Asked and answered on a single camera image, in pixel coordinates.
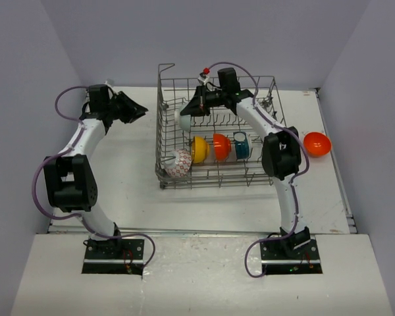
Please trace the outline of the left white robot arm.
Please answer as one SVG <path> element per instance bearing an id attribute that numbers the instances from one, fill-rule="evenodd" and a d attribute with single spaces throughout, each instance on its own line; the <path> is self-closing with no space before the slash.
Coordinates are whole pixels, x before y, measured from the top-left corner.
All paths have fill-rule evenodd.
<path id="1" fill-rule="evenodd" d="M 75 134 L 58 154 L 46 157 L 40 169 L 50 206 L 63 212 L 52 219 L 77 219 L 90 233 L 89 245 L 100 246 L 103 254 L 115 259 L 123 253 L 124 243 L 117 224 L 98 204 L 90 157 L 115 121 L 131 124 L 148 110 L 107 84 L 88 86 L 85 91 L 81 114 L 74 118 L 78 124 Z"/>

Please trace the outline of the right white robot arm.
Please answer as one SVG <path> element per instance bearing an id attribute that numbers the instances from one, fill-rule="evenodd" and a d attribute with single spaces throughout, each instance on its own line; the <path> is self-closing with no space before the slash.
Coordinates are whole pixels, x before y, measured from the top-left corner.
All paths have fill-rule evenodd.
<path id="1" fill-rule="evenodd" d="M 261 164 L 275 186 L 281 215 L 280 235 L 267 238 L 266 243 L 272 250 L 294 259 L 310 241 L 296 186 L 297 177 L 308 171 L 300 169 L 301 163 L 309 162 L 298 131 L 285 127 L 269 115 L 256 100 L 255 92 L 241 88 L 234 68 L 218 71 L 219 87 L 214 90 L 207 87 L 209 73 L 209 68 L 200 73 L 194 96 L 180 114 L 201 117 L 210 115 L 212 108 L 223 106 L 248 123 L 261 138 Z"/>

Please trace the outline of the pale green ceramic bowl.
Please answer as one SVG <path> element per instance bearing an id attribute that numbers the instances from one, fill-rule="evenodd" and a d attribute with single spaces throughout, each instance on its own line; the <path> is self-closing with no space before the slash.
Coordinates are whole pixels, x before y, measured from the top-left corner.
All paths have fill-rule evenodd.
<path id="1" fill-rule="evenodd" d="M 183 131 L 185 132 L 191 132 L 191 128 L 192 128 L 192 123 L 191 123 L 191 119 L 192 117 L 190 115 L 181 115 L 181 111 L 183 110 L 183 108 L 185 108 L 187 106 L 187 103 L 182 103 L 181 105 L 179 105 L 178 109 L 176 109 L 174 111 L 174 123 L 175 125 L 177 125 L 178 127 L 180 127 Z"/>

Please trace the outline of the orange plastic bowl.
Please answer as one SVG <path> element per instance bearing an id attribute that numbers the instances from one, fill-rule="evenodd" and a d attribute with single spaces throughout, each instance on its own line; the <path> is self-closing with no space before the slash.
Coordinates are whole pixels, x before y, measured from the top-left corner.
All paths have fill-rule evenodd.
<path id="1" fill-rule="evenodd" d="M 307 153 L 312 157 L 322 157 L 330 153 L 332 143 L 330 139 L 320 132 L 310 132 L 303 139 Z"/>

